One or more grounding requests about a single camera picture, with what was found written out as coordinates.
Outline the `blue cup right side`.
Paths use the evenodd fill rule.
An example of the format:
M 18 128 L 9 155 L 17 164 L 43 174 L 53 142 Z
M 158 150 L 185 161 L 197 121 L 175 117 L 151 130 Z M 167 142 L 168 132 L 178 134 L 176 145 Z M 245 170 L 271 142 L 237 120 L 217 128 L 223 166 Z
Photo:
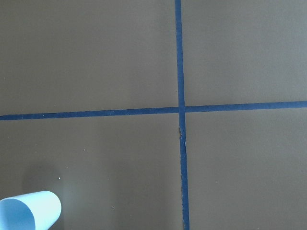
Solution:
M 60 214 L 60 199 L 50 191 L 8 197 L 0 201 L 0 228 L 48 230 Z

